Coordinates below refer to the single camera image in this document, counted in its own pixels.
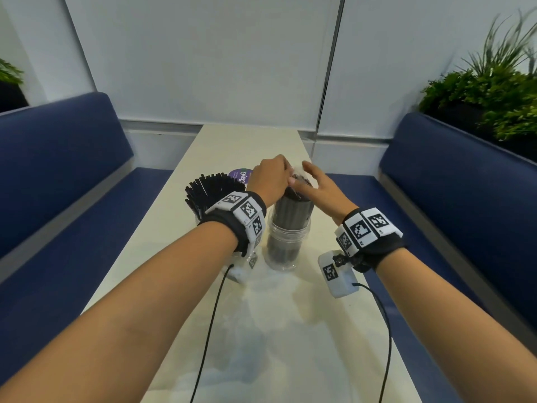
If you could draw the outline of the person's left hand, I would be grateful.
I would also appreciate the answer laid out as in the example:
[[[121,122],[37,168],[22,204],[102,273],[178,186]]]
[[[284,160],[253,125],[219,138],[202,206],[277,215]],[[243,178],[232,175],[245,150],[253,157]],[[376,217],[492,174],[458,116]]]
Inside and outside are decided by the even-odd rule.
[[[287,188],[279,186],[277,178],[277,156],[264,159],[254,167],[246,190],[257,194],[269,208],[284,195]]]

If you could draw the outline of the person's right hand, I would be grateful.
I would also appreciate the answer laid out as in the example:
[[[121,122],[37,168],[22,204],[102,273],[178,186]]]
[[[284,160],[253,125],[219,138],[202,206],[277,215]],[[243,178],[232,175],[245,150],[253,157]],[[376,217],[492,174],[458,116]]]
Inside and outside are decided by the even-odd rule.
[[[337,226],[342,224],[346,216],[359,209],[317,165],[303,161],[302,167],[318,184],[315,188],[316,195],[306,197],[323,213],[331,217]]]

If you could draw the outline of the bundle of black straws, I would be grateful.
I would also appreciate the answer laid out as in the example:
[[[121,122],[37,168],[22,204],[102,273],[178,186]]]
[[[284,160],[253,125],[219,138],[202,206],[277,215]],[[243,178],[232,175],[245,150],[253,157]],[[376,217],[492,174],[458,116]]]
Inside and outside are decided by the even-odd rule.
[[[265,261],[274,270],[295,268],[302,243],[309,233],[313,202],[290,186],[269,216]]]

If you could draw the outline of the person's left forearm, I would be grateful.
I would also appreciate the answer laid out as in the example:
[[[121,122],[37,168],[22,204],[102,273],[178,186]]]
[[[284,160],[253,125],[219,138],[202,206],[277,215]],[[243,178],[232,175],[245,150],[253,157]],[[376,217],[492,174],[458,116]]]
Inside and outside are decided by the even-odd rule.
[[[0,403],[139,403],[237,244],[207,222],[160,250],[0,387]]]

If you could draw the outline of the person's right forearm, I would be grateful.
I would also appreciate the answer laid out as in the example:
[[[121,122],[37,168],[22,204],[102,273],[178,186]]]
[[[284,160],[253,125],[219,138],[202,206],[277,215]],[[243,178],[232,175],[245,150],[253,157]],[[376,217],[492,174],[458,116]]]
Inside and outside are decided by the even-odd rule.
[[[537,403],[537,357],[468,297],[404,248],[376,274],[465,403]]]

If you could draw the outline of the purple round sticker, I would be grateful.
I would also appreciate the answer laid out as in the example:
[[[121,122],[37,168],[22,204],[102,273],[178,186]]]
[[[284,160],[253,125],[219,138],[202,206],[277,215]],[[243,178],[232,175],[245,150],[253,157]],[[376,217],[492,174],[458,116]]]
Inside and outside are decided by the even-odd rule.
[[[252,169],[239,168],[230,171],[228,176],[242,183],[244,186],[247,186],[252,172]]]

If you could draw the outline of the black marker wristband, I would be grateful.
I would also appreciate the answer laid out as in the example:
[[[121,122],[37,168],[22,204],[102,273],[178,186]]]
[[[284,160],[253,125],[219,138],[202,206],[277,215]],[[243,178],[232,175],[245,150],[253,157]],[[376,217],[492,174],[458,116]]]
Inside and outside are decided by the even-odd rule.
[[[361,273],[376,270],[387,256],[406,248],[403,233],[377,208],[351,211],[335,236],[353,268]]]
[[[202,214],[200,224],[218,222],[228,227],[237,238],[235,253],[251,256],[265,232],[266,207],[260,196],[251,191],[233,191]]]

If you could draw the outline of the clear plastic cup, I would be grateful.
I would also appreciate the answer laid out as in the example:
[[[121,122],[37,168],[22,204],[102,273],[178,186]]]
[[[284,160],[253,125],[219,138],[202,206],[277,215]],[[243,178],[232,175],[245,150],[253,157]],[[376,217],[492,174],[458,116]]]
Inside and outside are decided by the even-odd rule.
[[[311,228],[313,204],[305,203],[302,210],[287,215],[283,211],[270,211],[267,221],[267,239],[263,248],[266,264],[277,271],[291,271],[296,268],[302,244]]]

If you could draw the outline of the fanned bunch of black straws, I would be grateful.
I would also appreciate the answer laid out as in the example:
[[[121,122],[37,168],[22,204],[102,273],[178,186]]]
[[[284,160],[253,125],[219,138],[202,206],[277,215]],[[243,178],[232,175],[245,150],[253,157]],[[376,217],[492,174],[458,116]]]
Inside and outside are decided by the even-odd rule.
[[[213,204],[234,191],[242,192],[245,189],[244,183],[224,173],[201,175],[185,187],[185,203],[193,212],[196,223],[199,223]]]

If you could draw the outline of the clear plastic bag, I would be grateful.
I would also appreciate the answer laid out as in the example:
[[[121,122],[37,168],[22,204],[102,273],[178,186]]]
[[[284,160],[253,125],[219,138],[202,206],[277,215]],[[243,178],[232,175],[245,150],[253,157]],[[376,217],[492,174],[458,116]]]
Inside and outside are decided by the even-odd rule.
[[[305,280],[273,271],[253,269],[246,285],[238,284],[240,302],[230,314],[225,352],[226,380],[243,384],[268,382],[269,389],[323,380],[336,363],[338,351],[319,310],[322,295],[316,276]]]

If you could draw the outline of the blue upholstered bench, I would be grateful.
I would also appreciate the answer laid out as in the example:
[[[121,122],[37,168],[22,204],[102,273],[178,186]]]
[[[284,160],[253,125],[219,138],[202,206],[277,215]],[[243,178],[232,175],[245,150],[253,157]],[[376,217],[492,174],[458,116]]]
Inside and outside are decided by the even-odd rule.
[[[0,258],[134,156],[110,98],[87,93],[0,117]],[[134,168],[0,279],[0,386],[83,313],[172,174]]]
[[[379,177],[329,174],[409,249],[537,354],[537,161],[407,114]]]

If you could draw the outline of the green plant with tall grass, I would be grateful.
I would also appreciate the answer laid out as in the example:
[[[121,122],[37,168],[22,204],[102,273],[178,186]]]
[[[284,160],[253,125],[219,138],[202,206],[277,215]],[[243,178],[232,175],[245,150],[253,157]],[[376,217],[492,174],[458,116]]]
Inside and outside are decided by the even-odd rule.
[[[429,80],[418,105],[422,113],[467,104],[481,109],[477,125],[492,128],[497,141],[537,137],[537,6],[518,10],[509,29],[497,14],[480,51],[465,67]]]

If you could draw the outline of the small green plant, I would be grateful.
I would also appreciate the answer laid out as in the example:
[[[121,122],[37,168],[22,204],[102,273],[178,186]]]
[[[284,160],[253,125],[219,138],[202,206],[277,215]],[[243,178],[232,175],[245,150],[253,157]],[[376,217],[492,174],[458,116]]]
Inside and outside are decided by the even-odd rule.
[[[0,82],[22,85],[23,84],[23,71],[0,58]]]

